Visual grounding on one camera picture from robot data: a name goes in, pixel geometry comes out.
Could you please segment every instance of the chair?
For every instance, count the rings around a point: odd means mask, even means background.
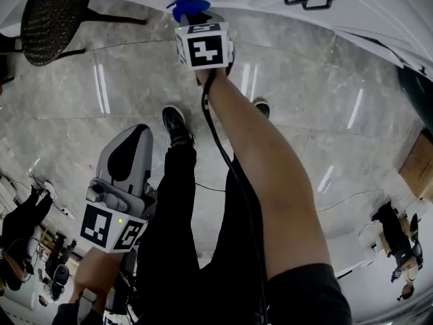
[[[8,40],[3,40],[2,35],[0,34],[0,47],[2,47],[2,41],[5,41],[6,43]],[[2,85],[13,81],[14,77],[9,77],[7,73],[7,62],[6,62],[6,56],[0,55],[0,95],[3,93]]]
[[[24,53],[35,66],[85,53],[85,49],[63,53],[80,24],[86,21],[146,25],[147,20],[99,14],[87,6],[90,0],[28,0],[21,21],[21,49],[16,38],[0,34],[0,55]]]

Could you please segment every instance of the gray tiled floor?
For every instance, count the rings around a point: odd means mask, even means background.
[[[49,179],[59,205],[53,230],[77,237],[87,185],[101,149],[137,123],[154,134],[152,185],[164,171],[168,136],[160,113],[176,103],[197,141],[196,180],[223,189],[227,168],[200,108],[193,73],[177,60],[171,17],[117,0],[92,0],[99,12],[149,18],[147,26],[84,23],[69,49],[86,54],[43,68],[14,59],[16,81],[0,97],[0,168],[28,183]],[[231,23],[237,58],[232,81],[247,98],[264,97],[271,120],[304,163],[328,238],[360,230],[380,201],[423,211],[396,168],[421,123],[386,61],[330,31],[281,16],[218,9]],[[219,128],[225,147],[229,142]],[[28,190],[17,184],[21,197]],[[193,232],[199,254],[210,256],[223,216],[224,193],[197,187]],[[84,242],[79,247],[86,249]]]

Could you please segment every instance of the shoe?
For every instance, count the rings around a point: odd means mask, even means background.
[[[182,111],[174,106],[167,105],[162,110],[162,120],[170,135],[171,146],[193,145],[192,134],[189,132],[185,124],[185,117]]]
[[[40,196],[44,192],[43,187],[41,187],[40,183],[33,176],[30,176],[29,180],[32,192],[36,192]]]
[[[258,98],[256,98],[256,99],[254,99],[254,101],[253,101],[252,103],[253,103],[253,104],[258,108],[258,110],[259,110],[260,112],[262,112],[262,114],[263,114],[266,118],[269,119],[269,115],[270,115],[270,113],[271,113],[271,109],[270,109],[268,103],[267,103],[264,99],[258,97]]]
[[[374,213],[374,214],[371,216],[371,221],[379,220],[379,218],[380,218],[380,213],[379,213],[379,211],[377,211],[376,213]]]
[[[49,197],[55,200],[57,198],[57,193],[55,192],[54,186],[48,181],[45,181],[43,185],[45,186],[45,191],[49,195]]]

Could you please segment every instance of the wire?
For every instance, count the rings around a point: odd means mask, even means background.
[[[384,189],[376,189],[376,190],[366,190],[364,192],[355,192],[352,196],[349,196],[346,200],[341,200],[341,201],[337,202],[336,204],[333,204],[331,207],[327,207],[325,209],[321,209],[320,211],[317,211],[317,212],[320,213],[320,212],[325,212],[328,209],[332,209],[335,206],[338,206],[339,204],[341,204],[343,202],[349,201],[353,196],[356,196],[356,195],[366,194],[368,192],[384,192],[384,191],[385,191]]]
[[[359,236],[364,232],[364,229],[365,229],[367,226],[369,226],[369,225],[374,225],[375,222],[377,222],[377,220],[375,220],[373,223],[367,223],[367,224],[365,224],[365,225],[363,226],[363,228],[359,230],[359,232],[358,232],[358,237],[359,237]]]
[[[24,183],[22,183],[22,182],[20,182],[20,181],[16,181],[15,179],[12,179],[12,178],[9,177],[9,176],[5,176],[5,178],[7,178],[8,180],[13,181],[13,182],[15,182],[15,183],[21,184],[22,186],[24,186],[25,188],[27,188],[27,189],[29,189],[29,190],[32,190],[32,188],[29,188],[29,187],[26,186]]]
[[[210,91],[210,87],[213,84],[213,81],[215,80],[215,76],[216,76],[216,70],[213,68],[210,71],[209,77],[206,81],[206,84],[204,85],[203,88],[203,95],[202,95],[202,110],[203,110],[203,114],[204,117],[206,118],[206,122],[209,125],[209,129],[210,132],[212,133],[212,136],[215,140],[216,146],[218,147],[221,156],[223,157],[225,163],[227,164],[227,166],[229,167],[229,170],[232,172],[237,185],[239,186],[240,192],[242,194],[242,197],[244,198],[244,202],[246,204],[246,208],[247,208],[247,212],[248,212],[248,216],[250,219],[250,235],[252,237],[252,240],[254,242],[255,245],[255,249],[256,249],[256,254],[257,254],[257,260],[258,260],[258,268],[260,270],[260,288],[261,288],[261,294],[260,294],[260,308],[259,308],[259,312],[260,312],[260,320],[263,322],[263,324],[268,324],[267,321],[267,312],[266,312],[266,301],[265,301],[265,286],[264,286],[264,282],[263,280],[265,279],[264,276],[264,268],[263,268],[263,263],[262,263],[262,259],[261,259],[261,255],[260,255],[260,251],[258,249],[258,245],[257,245],[257,240],[256,240],[256,235],[254,233],[254,224],[253,224],[253,220],[252,220],[252,215],[251,215],[251,206],[250,206],[250,201],[248,200],[248,197],[245,193],[245,189],[242,186],[242,183],[240,181],[239,175],[236,172],[236,169],[233,167],[233,164],[231,163],[231,160],[229,158],[229,156],[227,155],[226,151],[224,150],[224,147],[221,145],[221,141],[218,137],[218,133],[217,130],[215,129],[214,123],[212,121],[212,117],[210,115],[210,110],[209,110],[209,91]]]
[[[207,190],[213,190],[214,192],[225,192],[225,190],[219,190],[219,189],[209,188],[209,187],[203,186],[202,184],[197,183],[197,182],[196,182],[196,185],[199,186],[199,187],[202,187],[204,189],[207,189]]]

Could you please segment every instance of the handheld device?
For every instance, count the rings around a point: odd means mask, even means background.
[[[87,188],[81,237],[107,253],[129,252],[154,216],[153,136],[144,124],[119,133],[99,157]]]

